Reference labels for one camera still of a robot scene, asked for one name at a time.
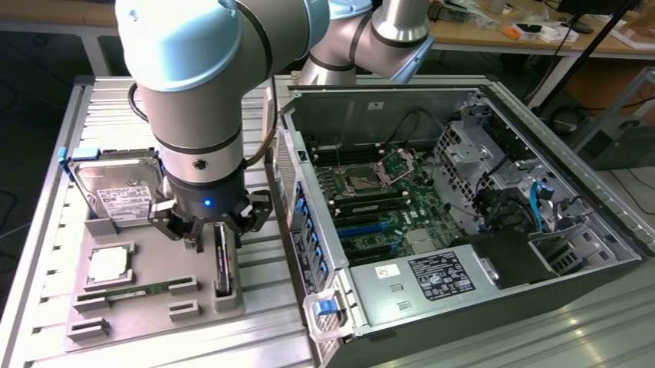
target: screw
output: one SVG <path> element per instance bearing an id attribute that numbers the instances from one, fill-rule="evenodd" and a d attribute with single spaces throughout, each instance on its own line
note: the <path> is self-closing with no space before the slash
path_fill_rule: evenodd
<path id="1" fill-rule="evenodd" d="M 203 159 L 198 159 L 196 161 L 194 161 L 192 165 L 198 170 L 207 169 L 207 161 L 204 161 Z"/>

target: power supply label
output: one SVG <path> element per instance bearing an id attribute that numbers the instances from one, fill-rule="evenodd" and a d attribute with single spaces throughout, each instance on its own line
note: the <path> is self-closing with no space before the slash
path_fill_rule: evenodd
<path id="1" fill-rule="evenodd" d="M 430 301 L 475 290 L 465 267 L 453 251 L 412 259 L 410 267 Z"/>

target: hard drive label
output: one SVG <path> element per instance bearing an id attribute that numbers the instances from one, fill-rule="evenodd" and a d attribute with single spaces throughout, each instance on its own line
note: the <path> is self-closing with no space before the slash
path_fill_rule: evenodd
<path id="1" fill-rule="evenodd" d="M 147 186 L 99 189 L 99 199 L 115 222 L 147 218 L 151 191 Z"/>

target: green circuit board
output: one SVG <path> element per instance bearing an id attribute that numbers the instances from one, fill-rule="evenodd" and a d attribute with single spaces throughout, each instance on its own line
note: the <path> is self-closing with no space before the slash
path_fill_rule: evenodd
<path id="1" fill-rule="evenodd" d="M 404 150 L 315 171 L 351 265 L 443 249 L 462 235 L 428 172 Z"/>

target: metal workbench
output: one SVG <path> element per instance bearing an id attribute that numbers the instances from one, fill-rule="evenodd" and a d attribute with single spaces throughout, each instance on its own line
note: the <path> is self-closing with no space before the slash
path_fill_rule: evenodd
<path id="1" fill-rule="evenodd" d="M 290 83 L 291 78 L 279 79 L 282 100 Z M 131 84 L 130 78 L 99 78 L 75 86 L 55 148 L 154 145 L 148 125 L 127 105 Z M 263 92 L 260 87 L 244 98 L 247 155 L 262 142 Z M 250 188 L 267 187 L 262 164 L 246 178 Z M 260 233 L 244 237 L 239 250 L 243 316 L 66 355 L 64 320 L 86 213 L 54 155 L 0 326 L 3 367 L 314 366 L 275 217 Z M 567 307 L 384 367 L 647 367 L 655 359 L 654 331 L 655 264 L 646 264 Z"/>

